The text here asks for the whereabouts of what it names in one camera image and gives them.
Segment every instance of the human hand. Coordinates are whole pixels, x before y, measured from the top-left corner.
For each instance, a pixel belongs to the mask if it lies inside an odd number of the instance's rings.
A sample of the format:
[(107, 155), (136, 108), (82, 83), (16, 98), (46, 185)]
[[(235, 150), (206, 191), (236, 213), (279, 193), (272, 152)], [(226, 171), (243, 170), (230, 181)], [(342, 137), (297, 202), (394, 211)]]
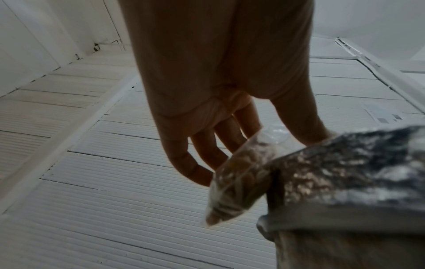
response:
[(329, 133), (309, 84), (312, 0), (120, 0), (161, 142), (171, 163), (209, 186), (213, 170), (261, 128), (251, 96), (270, 99), (304, 144)]

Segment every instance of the sticker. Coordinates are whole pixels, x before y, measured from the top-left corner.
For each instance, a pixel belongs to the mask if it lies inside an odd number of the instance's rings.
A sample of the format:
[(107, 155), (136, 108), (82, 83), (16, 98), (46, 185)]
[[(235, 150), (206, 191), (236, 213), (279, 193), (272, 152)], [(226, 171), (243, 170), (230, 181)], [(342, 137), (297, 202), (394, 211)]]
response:
[(402, 114), (397, 110), (383, 107), (373, 101), (363, 101), (361, 103), (378, 125), (390, 125), (403, 121)]

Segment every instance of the transparent plastic packet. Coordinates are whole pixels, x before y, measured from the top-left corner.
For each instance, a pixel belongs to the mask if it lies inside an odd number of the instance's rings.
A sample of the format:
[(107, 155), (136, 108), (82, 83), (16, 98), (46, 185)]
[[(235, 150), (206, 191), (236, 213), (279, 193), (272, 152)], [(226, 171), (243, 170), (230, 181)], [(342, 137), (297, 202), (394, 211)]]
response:
[(214, 173), (202, 224), (213, 226), (249, 210), (271, 184), (264, 165), (303, 147), (282, 123), (256, 133)]

